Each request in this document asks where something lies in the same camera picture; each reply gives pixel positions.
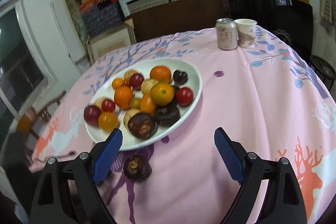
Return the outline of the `small red plum on plate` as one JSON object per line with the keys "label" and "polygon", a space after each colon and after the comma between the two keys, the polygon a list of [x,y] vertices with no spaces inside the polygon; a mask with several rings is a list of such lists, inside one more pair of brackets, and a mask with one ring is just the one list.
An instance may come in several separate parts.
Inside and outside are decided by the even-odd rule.
{"label": "small red plum on plate", "polygon": [[133,74],[129,79],[129,84],[134,90],[140,90],[145,78],[141,73]]}

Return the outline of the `wooden chair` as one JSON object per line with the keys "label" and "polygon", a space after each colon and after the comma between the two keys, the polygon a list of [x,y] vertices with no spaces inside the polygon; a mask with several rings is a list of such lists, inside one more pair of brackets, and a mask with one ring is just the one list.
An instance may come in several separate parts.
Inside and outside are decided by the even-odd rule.
{"label": "wooden chair", "polygon": [[60,105],[61,99],[66,95],[66,91],[62,91],[56,98],[46,103],[40,110],[36,111],[34,107],[29,107],[26,112],[19,118],[16,132],[21,133],[24,142],[27,141],[30,135],[33,135],[35,139],[39,139],[39,135],[34,131],[34,124],[41,119],[45,123],[48,123],[51,119],[51,113],[49,108],[52,105]]}

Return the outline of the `black monitor screen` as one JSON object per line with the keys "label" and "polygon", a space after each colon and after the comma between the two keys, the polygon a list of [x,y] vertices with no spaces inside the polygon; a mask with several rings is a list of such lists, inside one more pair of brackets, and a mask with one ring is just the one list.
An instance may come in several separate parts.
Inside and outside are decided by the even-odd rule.
{"label": "black monitor screen", "polygon": [[252,19],[309,61],[313,44],[313,10],[298,0],[228,0],[232,19]]}

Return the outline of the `white oval plate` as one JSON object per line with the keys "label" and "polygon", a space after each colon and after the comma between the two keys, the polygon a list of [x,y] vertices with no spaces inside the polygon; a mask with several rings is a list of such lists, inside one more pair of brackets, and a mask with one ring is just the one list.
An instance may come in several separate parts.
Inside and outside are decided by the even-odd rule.
{"label": "white oval plate", "polygon": [[[130,84],[124,83],[122,87],[114,90],[112,81],[115,78],[123,78],[126,71],[134,69],[141,73],[145,80],[150,78],[150,71],[153,67],[163,65],[171,70],[170,86],[174,89],[173,100],[165,105],[156,105],[150,94],[143,94],[140,90],[134,90]],[[183,85],[176,85],[173,80],[174,71],[179,70],[188,74],[188,81]],[[180,88],[190,88],[194,94],[193,102],[187,107],[177,104],[176,93]],[[147,60],[132,65],[119,73],[113,75],[102,87],[98,88],[90,100],[90,105],[96,105],[101,109],[104,99],[110,99],[116,104],[113,114],[118,118],[118,128],[122,132],[121,151],[131,151],[151,145],[176,130],[193,112],[202,94],[202,79],[197,68],[182,60],[161,59]],[[130,109],[139,109],[141,112],[133,116],[128,122],[128,128],[123,125],[123,117]],[[105,141],[109,133],[104,132],[100,127],[93,127],[85,123],[90,138],[95,142]]]}

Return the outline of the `tan yellow fruit on plate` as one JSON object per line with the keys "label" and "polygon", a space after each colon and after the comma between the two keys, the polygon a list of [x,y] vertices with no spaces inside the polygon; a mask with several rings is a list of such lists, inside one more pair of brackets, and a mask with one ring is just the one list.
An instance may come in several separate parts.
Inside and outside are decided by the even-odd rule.
{"label": "tan yellow fruit on plate", "polygon": [[134,70],[134,69],[130,69],[130,70],[126,71],[126,72],[124,73],[124,75],[123,75],[123,78],[124,78],[124,80],[125,80],[125,83],[128,84],[130,78],[132,77],[132,75],[137,74],[137,73],[138,73],[138,71],[136,71],[136,70]]}

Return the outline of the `cardboard framed panel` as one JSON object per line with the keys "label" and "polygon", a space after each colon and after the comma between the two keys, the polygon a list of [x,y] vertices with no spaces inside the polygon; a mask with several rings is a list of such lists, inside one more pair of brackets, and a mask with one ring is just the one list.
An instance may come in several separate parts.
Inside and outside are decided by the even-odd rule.
{"label": "cardboard framed panel", "polygon": [[93,65],[108,52],[131,46],[136,41],[133,19],[128,19],[123,24],[88,40],[87,51],[90,62]]}

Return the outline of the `yellow-orange fruit in pile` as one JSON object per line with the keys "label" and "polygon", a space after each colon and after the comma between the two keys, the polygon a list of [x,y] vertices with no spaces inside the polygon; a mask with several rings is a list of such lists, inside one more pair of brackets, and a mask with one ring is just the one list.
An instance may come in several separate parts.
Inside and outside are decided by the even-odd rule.
{"label": "yellow-orange fruit in pile", "polygon": [[98,126],[104,132],[111,133],[115,128],[118,128],[118,118],[111,112],[102,112],[98,118]]}

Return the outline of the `small orange fruit in pile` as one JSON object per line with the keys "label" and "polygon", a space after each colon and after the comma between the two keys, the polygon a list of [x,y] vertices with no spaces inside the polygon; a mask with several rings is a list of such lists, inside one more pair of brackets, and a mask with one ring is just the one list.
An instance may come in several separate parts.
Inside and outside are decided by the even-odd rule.
{"label": "small orange fruit in pile", "polygon": [[114,90],[117,90],[118,88],[122,87],[124,83],[125,83],[125,80],[123,78],[115,78],[112,81],[111,85]]}

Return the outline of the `dark purple fruit on plate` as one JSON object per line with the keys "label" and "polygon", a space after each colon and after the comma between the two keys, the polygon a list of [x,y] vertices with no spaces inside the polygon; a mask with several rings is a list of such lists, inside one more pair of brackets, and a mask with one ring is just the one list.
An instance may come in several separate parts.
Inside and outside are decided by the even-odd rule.
{"label": "dark purple fruit on plate", "polygon": [[186,72],[176,70],[173,73],[173,80],[176,85],[183,85],[187,83],[189,77]]}

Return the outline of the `yellow-orange fruit on plate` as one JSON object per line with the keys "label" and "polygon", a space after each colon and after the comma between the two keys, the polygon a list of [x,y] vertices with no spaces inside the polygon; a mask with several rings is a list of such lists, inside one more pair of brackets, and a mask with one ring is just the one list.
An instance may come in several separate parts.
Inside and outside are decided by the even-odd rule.
{"label": "yellow-orange fruit on plate", "polygon": [[174,89],[166,83],[155,84],[150,91],[153,102],[159,106],[169,104],[174,98]]}

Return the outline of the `pale yellow fruit on plate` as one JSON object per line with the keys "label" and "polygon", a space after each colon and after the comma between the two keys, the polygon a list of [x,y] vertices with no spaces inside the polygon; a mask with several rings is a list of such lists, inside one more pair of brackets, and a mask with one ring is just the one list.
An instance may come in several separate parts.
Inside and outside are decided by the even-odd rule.
{"label": "pale yellow fruit on plate", "polygon": [[144,80],[141,84],[141,92],[143,94],[149,94],[152,87],[154,85],[156,85],[157,83],[159,83],[158,80],[156,79],[147,79],[147,80]]}

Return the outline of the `large orange mandarin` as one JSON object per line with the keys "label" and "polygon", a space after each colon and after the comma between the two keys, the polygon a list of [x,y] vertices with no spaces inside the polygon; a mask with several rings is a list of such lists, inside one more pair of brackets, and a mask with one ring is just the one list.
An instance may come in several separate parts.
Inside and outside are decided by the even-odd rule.
{"label": "large orange mandarin", "polygon": [[171,70],[163,65],[155,66],[150,71],[150,78],[159,82],[169,83],[171,80]]}

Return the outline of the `red cherry tomato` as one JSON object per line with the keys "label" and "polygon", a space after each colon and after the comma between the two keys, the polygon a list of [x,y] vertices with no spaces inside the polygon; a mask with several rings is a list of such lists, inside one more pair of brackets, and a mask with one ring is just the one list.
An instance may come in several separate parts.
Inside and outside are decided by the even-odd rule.
{"label": "red cherry tomato", "polygon": [[189,106],[194,100],[193,91],[190,88],[180,88],[176,93],[177,104],[181,107]]}
{"label": "red cherry tomato", "polygon": [[101,109],[104,112],[113,113],[116,109],[116,104],[110,99],[104,99],[101,103]]}

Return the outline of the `white paper cup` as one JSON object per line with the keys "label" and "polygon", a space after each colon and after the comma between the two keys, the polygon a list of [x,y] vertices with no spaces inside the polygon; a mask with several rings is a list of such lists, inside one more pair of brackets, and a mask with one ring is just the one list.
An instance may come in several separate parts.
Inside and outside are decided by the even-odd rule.
{"label": "white paper cup", "polygon": [[234,20],[239,36],[239,46],[243,48],[253,48],[255,46],[256,24],[252,19]]}

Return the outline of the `pink drink can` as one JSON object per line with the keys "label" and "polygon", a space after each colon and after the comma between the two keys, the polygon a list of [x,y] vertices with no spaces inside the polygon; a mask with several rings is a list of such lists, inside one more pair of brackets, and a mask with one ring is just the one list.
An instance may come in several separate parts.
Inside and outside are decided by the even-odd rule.
{"label": "pink drink can", "polygon": [[217,19],[215,27],[219,49],[235,50],[238,47],[238,33],[234,20],[230,18]]}

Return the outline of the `dark purple passion fruit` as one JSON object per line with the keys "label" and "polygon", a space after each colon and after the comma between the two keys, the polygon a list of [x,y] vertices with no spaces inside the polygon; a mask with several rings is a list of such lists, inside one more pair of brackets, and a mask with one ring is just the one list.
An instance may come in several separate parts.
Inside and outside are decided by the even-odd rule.
{"label": "dark purple passion fruit", "polygon": [[123,174],[135,182],[146,180],[151,173],[149,162],[141,155],[130,156],[123,164]]}

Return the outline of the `pink deer print tablecloth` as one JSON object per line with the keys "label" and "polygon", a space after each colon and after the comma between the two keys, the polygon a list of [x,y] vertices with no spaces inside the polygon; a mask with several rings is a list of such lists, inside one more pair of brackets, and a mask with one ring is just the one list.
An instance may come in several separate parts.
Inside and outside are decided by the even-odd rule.
{"label": "pink deer print tablecloth", "polygon": [[139,153],[151,176],[141,183],[122,173],[117,156],[100,192],[118,223],[219,223],[239,184],[214,144],[222,127],[247,151],[267,160],[287,157],[315,223],[335,196],[335,102],[323,82],[279,38],[258,27],[252,49],[223,51],[215,29],[163,36],[106,54],[79,78],[40,137],[31,169],[45,159],[94,145],[83,111],[109,77],[145,60],[181,59],[200,71],[202,95],[189,118]]}

